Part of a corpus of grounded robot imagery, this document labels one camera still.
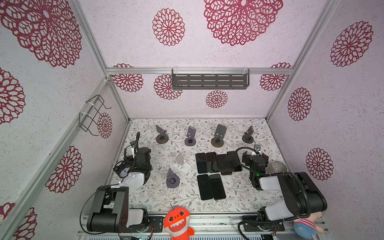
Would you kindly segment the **phone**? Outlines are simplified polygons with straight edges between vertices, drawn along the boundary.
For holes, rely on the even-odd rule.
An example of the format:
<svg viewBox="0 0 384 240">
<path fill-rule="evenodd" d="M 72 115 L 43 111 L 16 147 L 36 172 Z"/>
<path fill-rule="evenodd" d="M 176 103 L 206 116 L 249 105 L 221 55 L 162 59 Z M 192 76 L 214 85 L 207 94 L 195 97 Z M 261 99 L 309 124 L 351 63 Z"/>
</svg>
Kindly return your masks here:
<svg viewBox="0 0 384 240">
<path fill-rule="evenodd" d="M 207 174 L 198 175 L 197 180 L 198 180 L 198 186 L 199 186 L 201 200 L 205 201 L 205 200 L 213 199 L 214 196 L 213 196 L 213 192 L 212 192 L 212 186 L 211 186 L 211 182 L 209 179 L 209 175 L 207 175 Z"/>
<path fill-rule="evenodd" d="M 233 170 L 226 154 L 217 155 L 217 166 L 222 176 L 231 175 Z"/>
<path fill-rule="evenodd" d="M 209 175 L 212 186 L 212 193 L 215 200 L 223 200 L 226 198 L 226 192 L 220 174 Z"/>
<path fill-rule="evenodd" d="M 207 157 L 205 153 L 196 154 L 197 170 L 199 174 L 208 173 Z"/>
<path fill-rule="evenodd" d="M 242 166 L 239 164 L 240 159 L 237 152 L 227 152 L 227 159 L 230 163 L 232 172 L 241 172 L 243 170 Z"/>
<path fill-rule="evenodd" d="M 217 154 L 215 152 L 206 153 L 206 158 L 209 173 L 220 172 L 220 169 L 217 165 Z"/>
</svg>

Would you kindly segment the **black stand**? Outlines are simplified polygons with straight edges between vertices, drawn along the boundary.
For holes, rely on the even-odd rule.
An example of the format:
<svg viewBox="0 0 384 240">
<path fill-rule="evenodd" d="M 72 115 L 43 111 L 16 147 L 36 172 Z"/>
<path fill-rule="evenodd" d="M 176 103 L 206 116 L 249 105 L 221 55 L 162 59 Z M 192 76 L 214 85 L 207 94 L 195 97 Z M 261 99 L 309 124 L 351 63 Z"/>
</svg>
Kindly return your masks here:
<svg viewBox="0 0 384 240">
<path fill-rule="evenodd" d="M 242 140 L 244 143 L 247 143 L 247 144 L 252 144 L 254 142 L 254 138 L 253 138 L 253 133 L 254 133 L 254 128 L 253 126 L 250 126 L 246 132 L 244 132 L 243 134 L 243 137 L 242 137 Z"/>
</svg>

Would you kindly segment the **wooden round stand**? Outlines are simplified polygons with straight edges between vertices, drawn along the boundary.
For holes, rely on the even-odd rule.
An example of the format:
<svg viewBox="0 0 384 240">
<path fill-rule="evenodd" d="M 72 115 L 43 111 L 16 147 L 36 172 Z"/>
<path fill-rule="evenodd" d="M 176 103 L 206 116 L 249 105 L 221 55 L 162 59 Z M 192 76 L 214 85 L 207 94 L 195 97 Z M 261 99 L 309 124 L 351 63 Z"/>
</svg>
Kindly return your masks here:
<svg viewBox="0 0 384 240">
<path fill-rule="evenodd" d="M 169 140 L 169 136 L 167 135 L 167 131 L 162 129 L 160 126 L 156 125 L 156 130 L 159 133 L 156 137 L 156 142 L 158 144 L 165 144 Z"/>
<path fill-rule="evenodd" d="M 221 148 L 224 145 L 224 136 L 226 134 L 227 127 L 221 124 L 218 124 L 214 137 L 211 139 L 211 144 L 215 148 Z"/>
</svg>

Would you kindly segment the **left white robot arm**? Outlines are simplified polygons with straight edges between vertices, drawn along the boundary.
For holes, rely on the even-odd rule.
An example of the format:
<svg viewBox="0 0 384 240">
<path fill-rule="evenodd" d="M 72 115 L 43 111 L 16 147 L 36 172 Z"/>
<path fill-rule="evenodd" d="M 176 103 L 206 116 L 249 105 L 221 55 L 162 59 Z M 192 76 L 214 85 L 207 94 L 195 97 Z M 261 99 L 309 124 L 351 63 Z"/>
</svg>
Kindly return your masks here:
<svg viewBox="0 0 384 240">
<path fill-rule="evenodd" d="M 106 233 L 144 232 L 150 227 L 148 211 L 130 208 L 130 194 L 141 188 L 151 176 L 151 150 L 139 147 L 140 132 L 137 132 L 133 161 L 123 180 L 114 185 L 104 185 L 90 196 L 93 199 L 86 227 L 81 229 L 90 235 Z"/>
</svg>

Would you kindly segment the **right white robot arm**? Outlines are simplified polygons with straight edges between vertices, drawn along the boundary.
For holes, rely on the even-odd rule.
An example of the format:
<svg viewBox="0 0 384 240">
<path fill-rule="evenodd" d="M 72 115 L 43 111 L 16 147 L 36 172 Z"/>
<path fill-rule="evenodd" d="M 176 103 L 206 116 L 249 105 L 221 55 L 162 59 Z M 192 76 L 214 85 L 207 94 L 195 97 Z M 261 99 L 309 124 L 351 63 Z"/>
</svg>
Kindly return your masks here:
<svg viewBox="0 0 384 240">
<path fill-rule="evenodd" d="M 266 155 L 249 147 L 240 147 L 235 150 L 236 157 L 241 150 L 255 153 L 248 155 L 244 152 L 243 160 L 236 159 L 239 166 L 250 172 L 252 186 L 259 191 L 280 191 L 283 195 L 282 200 L 262 207 L 255 222 L 272 224 L 308 219 L 311 214 L 323 212 L 328 208 L 324 195 L 307 173 L 284 171 L 267 174 L 262 171 L 267 166 Z"/>
</svg>

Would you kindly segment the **grey round stand front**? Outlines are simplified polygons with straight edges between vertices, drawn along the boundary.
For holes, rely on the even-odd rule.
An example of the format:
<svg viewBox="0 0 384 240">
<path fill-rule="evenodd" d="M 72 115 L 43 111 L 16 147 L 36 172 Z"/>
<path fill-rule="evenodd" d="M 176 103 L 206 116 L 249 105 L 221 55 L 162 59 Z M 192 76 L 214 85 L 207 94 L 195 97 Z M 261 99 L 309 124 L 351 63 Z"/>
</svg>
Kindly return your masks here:
<svg viewBox="0 0 384 240">
<path fill-rule="evenodd" d="M 177 188 L 180 185 L 180 177 L 171 168 L 167 172 L 166 185 L 170 189 Z"/>
</svg>

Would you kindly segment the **grey round stand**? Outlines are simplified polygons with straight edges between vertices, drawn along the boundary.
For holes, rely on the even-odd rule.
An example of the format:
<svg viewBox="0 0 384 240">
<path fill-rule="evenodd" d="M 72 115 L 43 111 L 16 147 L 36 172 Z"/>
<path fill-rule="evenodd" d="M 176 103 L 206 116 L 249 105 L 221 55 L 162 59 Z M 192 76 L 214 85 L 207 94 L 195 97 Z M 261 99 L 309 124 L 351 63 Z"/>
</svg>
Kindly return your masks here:
<svg viewBox="0 0 384 240">
<path fill-rule="evenodd" d="M 170 189 L 177 188 L 180 185 L 180 177 L 171 168 L 167 172 L 166 185 Z"/>
<path fill-rule="evenodd" d="M 189 126 L 188 132 L 187 132 L 187 138 L 185 139 L 186 146 L 192 147 L 196 144 L 195 134 L 196 134 L 196 129 Z"/>
</svg>

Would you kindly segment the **white phone stand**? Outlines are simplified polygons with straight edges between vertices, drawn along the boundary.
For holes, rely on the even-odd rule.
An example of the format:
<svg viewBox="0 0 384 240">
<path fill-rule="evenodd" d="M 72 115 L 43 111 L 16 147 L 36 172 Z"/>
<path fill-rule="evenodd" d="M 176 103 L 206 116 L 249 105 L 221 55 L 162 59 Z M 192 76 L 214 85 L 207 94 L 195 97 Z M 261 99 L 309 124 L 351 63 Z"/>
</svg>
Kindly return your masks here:
<svg viewBox="0 0 384 240">
<path fill-rule="evenodd" d="M 174 166 L 184 174 L 188 174 L 188 172 L 191 170 L 191 165 L 188 164 L 182 152 L 178 152 L 175 156 Z"/>
</svg>

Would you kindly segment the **grey round stand back left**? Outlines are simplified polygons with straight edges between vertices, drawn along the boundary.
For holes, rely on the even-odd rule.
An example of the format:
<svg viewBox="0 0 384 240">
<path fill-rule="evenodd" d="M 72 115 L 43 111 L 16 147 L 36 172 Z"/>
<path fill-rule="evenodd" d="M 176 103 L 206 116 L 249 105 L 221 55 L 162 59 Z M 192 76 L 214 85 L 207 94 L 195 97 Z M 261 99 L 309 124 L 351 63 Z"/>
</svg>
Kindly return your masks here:
<svg viewBox="0 0 384 240">
<path fill-rule="evenodd" d="M 188 132 L 187 132 L 187 138 L 185 139 L 186 146 L 192 147 L 196 144 L 195 134 L 196 134 L 196 129 L 189 126 Z"/>
</svg>

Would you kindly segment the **small black alarm clock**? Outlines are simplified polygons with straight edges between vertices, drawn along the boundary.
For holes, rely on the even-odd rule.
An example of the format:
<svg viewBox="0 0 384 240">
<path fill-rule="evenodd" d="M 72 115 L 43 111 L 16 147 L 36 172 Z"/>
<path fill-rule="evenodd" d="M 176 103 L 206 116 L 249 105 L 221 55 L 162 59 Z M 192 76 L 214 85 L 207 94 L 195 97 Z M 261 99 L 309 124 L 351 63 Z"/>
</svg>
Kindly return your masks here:
<svg viewBox="0 0 384 240">
<path fill-rule="evenodd" d="M 128 167 L 125 163 L 120 163 L 115 165 L 113 171 L 117 174 L 117 176 L 121 179 L 125 178 L 129 174 L 130 167 Z"/>
</svg>

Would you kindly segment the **silver ribbed bowl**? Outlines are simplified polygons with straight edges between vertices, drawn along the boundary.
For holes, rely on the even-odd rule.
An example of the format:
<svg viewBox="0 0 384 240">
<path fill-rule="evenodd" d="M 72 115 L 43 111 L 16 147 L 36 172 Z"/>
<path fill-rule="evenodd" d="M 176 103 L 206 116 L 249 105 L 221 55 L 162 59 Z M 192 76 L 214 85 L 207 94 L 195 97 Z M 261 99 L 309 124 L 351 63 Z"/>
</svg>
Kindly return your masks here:
<svg viewBox="0 0 384 240">
<path fill-rule="evenodd" d="M 280 162 L 280 161 L 274 161 L 272 163 L 268 163 L 268 166 L 266 167 L 266 174 L 276 174 L 276 173 L 284 173 L 287 172 L 288 168 L 287 166 Z"/>
</svg>

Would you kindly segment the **red shark plush toy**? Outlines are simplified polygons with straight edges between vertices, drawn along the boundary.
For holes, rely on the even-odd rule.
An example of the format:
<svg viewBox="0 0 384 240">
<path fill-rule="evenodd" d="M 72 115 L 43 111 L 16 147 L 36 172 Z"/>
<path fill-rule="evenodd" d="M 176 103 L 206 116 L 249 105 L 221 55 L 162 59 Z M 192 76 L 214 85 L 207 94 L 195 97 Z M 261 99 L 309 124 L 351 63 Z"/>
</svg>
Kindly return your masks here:
<svg viewBox="0 0 384 240">
<path fill-rule="evenodd" d="M 172 240 L 189 240 L 195 231 L 189 227 L 190 212 L 183 207 L 170 210 L 164 218 L 164 231 L 172 236 Z"/>
</svg>

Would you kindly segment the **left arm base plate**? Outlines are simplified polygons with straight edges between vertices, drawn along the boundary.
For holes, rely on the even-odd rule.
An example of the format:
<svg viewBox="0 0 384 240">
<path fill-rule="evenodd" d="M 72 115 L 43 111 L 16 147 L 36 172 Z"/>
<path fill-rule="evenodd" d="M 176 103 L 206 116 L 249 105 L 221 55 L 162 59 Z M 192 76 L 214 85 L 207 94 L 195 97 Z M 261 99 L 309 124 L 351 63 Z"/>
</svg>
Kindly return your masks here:
<svg viewBox="0 0 384 240">
<path fill-rule="evenodd" d="M 139 225 L 132 225 L 124 228 L 122 233 L 161 233 L 163 231 L 164 217 L 161 216 L 149 216 L 144 219 Z"/>
</svg>

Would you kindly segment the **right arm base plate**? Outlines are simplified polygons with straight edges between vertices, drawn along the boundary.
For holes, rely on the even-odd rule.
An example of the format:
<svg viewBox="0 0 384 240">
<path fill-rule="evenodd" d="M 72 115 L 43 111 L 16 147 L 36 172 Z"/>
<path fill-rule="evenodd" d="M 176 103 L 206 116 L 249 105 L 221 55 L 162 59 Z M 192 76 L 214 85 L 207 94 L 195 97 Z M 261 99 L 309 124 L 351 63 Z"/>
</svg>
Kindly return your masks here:
<svg viewBox="0 0 384 240">
<path fill-rule="evenodd" d="M 283 232 L 285 227 L 283 223 L 262 224 L 266 220 L 259 220 L 257 215 L 242 216 L 242 221 L 246 221 L 244 229 L 246 232 Z"/>
</svg>

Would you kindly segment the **grey wall shelf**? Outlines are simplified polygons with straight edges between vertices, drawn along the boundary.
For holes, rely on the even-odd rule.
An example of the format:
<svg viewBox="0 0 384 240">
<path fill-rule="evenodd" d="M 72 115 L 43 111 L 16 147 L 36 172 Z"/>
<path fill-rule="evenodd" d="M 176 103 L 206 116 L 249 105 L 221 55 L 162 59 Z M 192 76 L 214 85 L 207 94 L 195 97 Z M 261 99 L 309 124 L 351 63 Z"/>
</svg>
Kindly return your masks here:
<svg viewBox="0 0 384 240">
<path fill-rule="evenodd" d="M 246 90 L 250 85 L 248 73 L 242 74 L 184 74 L 172 69 L 175 90 Z"/>
</svg>

